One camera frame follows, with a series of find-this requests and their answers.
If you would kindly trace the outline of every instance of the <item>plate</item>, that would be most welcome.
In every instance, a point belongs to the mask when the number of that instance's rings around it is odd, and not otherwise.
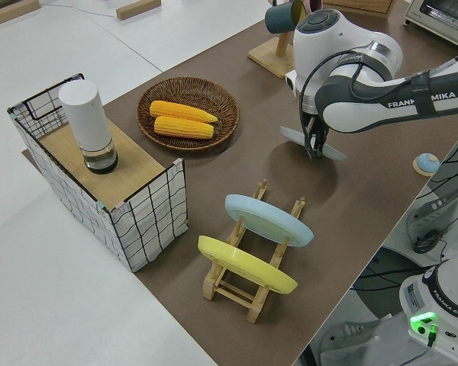
[[[150,115],[152,101],[186,104],[213,114],[218,121],[209,140],[163,136],[154,132]],[[234,97],[220,85],[206,79],[178,77],[163,80],[147,89],[137,103],[137,124],[152,141],[178,151],[205,151],[226,141],[239,123],[239,107]]]
[[[291,128],[280,126],[280,133],[288,140],[297,143],[298,145],[305,146],[305,136],[303,132],[298,132],[292,130]],[[315,137],[311,137],[311,145],[314,145]],[[326,143],[322,146],[322,155],[328,157],[332,160],[337,160],[341,162],[347,159],[347,156],[344,155],[341,151],[335,149],[332,146],[327,145]]]
[[[281,244],[289,238],[288,246],[306,246],[314,238],[302,221],[256,198],[229,194],[225,208],[234,221],[243,217],[244,227],[273,242]]]
[[[198,250],[229,271],[279,294],[290,294],[297,287],[297,282],[278,268],[220,240],[199,236]]]

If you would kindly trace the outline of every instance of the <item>white table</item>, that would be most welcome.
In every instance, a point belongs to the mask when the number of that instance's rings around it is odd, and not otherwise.
[[[44,0],[0,24],[0,365],[214,364],[59,202],[21,155],[5,112],[77,72],[108,103],[268,8],[263,0],[163,0],[129,20],[112,17],[130,2]]]

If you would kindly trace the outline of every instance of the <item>green indicator light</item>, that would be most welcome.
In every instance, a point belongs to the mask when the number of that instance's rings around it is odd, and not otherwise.
[[[421,322],[429,323],[433,318],[436,317],[436,313],[428,311],[427,313],[419,314],[411,318],[411,327],[415,332],[418,332],[418,328]]]

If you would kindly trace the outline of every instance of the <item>toaster oven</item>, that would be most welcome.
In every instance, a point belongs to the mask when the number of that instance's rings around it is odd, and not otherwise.
[[[458,45],[458,0],[412,0],[405,19]]]

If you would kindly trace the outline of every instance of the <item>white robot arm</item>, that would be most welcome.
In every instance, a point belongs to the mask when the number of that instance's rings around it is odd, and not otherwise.
[[[409,335],[427,344],[433,329],[434,350],[458,364],[458,255],[406,279],[399,297]]]
[[[321,156],[329,128],[356,133],[458,114],[458,57],[395,79],[402,64],[398,43],[351,24],[333,9],[308,15],[295,29],[293,44],[295,70],[286,81],[299,98],[311,157]]]

